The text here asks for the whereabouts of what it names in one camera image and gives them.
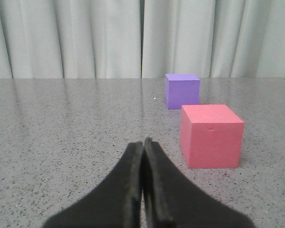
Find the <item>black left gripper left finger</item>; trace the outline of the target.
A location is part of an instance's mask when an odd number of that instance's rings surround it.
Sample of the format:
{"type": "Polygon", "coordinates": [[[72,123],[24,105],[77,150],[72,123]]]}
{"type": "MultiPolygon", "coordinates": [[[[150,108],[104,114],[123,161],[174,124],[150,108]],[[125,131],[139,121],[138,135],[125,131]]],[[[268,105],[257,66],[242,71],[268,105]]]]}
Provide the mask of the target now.
{"type": "Polygon", "coordinates": [[[45,228],[138,228],[142,142],[129,143],[112,171],[89,194],[50,217],[45,228]]]}

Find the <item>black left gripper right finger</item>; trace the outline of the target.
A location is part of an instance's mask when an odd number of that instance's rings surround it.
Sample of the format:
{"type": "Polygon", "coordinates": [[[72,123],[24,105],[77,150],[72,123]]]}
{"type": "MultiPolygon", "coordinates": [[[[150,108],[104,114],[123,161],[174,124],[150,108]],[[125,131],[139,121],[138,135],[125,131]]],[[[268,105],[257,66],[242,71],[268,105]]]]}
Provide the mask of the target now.
{"type": "Polygon", "coordinates": [[[215,200],[193,184],[150,137],[145,139],[142,164],[147,227],[254,227],[248,216],[215,200]]]}

